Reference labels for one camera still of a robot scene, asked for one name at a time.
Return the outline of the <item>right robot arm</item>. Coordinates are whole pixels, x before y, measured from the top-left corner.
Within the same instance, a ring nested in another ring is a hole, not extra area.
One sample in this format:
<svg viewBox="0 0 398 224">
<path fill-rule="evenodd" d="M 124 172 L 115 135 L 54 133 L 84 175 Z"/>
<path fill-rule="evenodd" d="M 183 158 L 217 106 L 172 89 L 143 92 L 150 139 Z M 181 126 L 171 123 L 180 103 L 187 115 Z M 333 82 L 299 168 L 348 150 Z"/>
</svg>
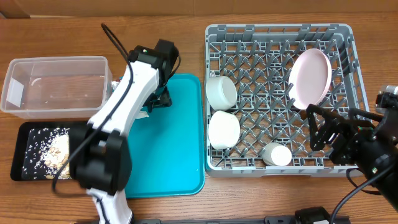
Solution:
<svg viewBox="0 0 398 224">
<path fill-rule="evenodd" d="M 379 92 L 376 107 L 382 109 L 382 115 L 353 108 L 347 119 L 313 104 L 306 109 L 311 149 L 321 151 L 330 145 L 332 163 L 354 164 L 367 179 L 341 200 L 332 218 L 369 185 L 397 209 L 397 94 Z"/>
</svg>

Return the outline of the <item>grey bowl with peanuts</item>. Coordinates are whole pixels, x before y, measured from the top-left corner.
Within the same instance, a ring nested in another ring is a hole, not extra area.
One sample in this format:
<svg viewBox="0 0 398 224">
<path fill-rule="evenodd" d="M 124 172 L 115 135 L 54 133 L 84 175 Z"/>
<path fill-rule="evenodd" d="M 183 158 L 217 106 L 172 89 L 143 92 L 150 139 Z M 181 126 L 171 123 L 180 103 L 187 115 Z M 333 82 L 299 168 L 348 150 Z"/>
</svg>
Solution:
<svg viewBox="0 0 398 224">
<path fill-rule="evenodd" d="M 226 77 L 211 77 L 205 85 L 206 98 L 214 110 L 228 110 L 237 102 L 237 90 L 233 81 Z"/>
</svg>

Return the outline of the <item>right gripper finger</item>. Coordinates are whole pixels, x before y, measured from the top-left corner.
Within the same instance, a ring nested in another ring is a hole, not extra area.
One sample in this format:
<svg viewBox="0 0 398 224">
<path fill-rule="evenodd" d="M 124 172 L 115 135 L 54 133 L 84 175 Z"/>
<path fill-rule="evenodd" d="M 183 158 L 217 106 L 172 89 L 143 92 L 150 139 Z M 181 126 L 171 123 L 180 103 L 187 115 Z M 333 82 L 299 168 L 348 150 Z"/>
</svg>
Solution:
<svg viewBox="0 0 398 224">
<path fill-rule="evenodd" d="M 348 119 L 352 122 L 355 123 L 362 123 L 365 121 L 377 121 L 380 122 L 383 119 L 383 116 L 376 114 L 376 113 L 370 113 L 365 110 L 360 110 L 357 108 L 351 108 L 348 111 Z"/>
<path fill-rule="evenodd" d="M 321 151 L 335 138 L 333 120 L 336 118 L 336 114 L 313 104 L 309 104 L 306 112 L 310 131 L 310 147 L 312 151 Z M 316 122 L 316 115 L 320 115 L 324 120 L 320 127 Z"/>
</svg>

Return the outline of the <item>cream bowl with peanuts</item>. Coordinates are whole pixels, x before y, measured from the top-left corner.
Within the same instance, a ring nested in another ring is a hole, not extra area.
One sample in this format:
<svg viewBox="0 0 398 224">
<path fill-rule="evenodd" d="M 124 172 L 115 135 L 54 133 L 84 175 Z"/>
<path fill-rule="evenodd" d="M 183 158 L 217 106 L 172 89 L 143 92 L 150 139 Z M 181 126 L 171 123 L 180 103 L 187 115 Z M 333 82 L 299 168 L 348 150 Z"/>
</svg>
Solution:
<svg viewBox="0 0 398 224">
<path fill-rule="evenodd" d="M 240 136 L 240 124 L 231 113 L 217 111 L 208 125 L 208 139 L 212 148 L 220 150 L 236 145 Z"/>
</svg>

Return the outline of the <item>pink round plate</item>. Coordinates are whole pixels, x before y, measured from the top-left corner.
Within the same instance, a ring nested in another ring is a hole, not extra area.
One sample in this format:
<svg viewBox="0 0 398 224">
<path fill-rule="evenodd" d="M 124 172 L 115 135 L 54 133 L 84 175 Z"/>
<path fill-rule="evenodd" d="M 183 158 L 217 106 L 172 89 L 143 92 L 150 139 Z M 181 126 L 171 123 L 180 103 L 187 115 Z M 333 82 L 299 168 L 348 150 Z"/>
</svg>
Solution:
<svg viewBox="0 0 398 224">
<path fill-rule="evenodd" d="M 303 52 L 291 69 L 289 98 L 294 99 L 293 105 L 305 110 L 309 104 L 319 104 L 330 87 L 331 63 L 328 57 L 319 49 L 309 49 Z"/>
</svg>

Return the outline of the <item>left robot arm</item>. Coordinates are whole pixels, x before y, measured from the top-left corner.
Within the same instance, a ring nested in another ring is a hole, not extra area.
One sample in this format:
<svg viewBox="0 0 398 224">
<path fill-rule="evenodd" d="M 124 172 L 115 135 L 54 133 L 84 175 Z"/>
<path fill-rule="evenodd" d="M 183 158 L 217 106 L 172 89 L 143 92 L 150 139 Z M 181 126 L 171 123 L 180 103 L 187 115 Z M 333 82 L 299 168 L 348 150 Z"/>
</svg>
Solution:
<svg viewBox="0 0 398 224">
<path fill-rule="evenodd" d="M 124 191 L 132 171 L 127 138 L 143 107 L 172 105 L 166 84 L 180 62 L 178 48 L 168 40 L 158 40 L 154 49 L 136 46 L 106 104 L 86 126 L 70 132 L 70 175 L 93 199 L 98 223 L 134 222 Z"/>
</svg>

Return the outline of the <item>white paper cup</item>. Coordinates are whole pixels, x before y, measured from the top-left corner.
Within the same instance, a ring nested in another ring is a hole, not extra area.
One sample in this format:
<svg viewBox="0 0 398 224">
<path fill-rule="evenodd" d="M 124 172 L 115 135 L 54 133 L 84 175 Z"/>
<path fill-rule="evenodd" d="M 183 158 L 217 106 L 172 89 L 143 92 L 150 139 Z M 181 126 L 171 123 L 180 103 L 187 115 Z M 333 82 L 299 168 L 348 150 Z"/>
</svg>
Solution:
<svg viewBox="0 0 398 224">
<path fill-rule="evenodd" d="M 271 142 L 264 147 L 261 157 L 268 166 L 287 166 L 292 160 L 292 153 L 286 146 Z"/>
</svg>

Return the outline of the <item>red wrapper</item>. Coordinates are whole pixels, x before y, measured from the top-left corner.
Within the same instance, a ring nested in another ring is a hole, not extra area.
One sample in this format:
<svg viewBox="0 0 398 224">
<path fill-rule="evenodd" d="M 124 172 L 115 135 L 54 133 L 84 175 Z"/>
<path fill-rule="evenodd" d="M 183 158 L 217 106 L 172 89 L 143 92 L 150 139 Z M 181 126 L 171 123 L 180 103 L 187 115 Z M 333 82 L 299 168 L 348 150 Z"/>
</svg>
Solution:
<svg viewBox="0 0 398 224">
<path fill-rule="evenodd" d="M 120 80 L 115 80 L 115 81 L 111 82 L 112 92 L 114 92 L 117 89 L 117 87 L 120 84 L 120 82 L 121 82 Z"/>
</svg>

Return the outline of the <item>white paper napkin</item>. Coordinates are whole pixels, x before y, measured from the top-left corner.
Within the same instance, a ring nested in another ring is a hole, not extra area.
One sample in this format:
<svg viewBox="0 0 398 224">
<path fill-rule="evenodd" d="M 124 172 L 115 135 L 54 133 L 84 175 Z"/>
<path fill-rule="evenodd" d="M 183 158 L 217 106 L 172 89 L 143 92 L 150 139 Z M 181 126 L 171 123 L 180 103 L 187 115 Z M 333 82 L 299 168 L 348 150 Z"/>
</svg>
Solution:
<svg viewBox="0 0 398 224">
<path fill-rule="evenodd" d="M 135 119 L 142 119 L 142 118 L 148 118 L 148 117 L 149 117 L 149 114 L 147 111 L 140 110 L 139 112 L 137 112 Z"/>
</svg>

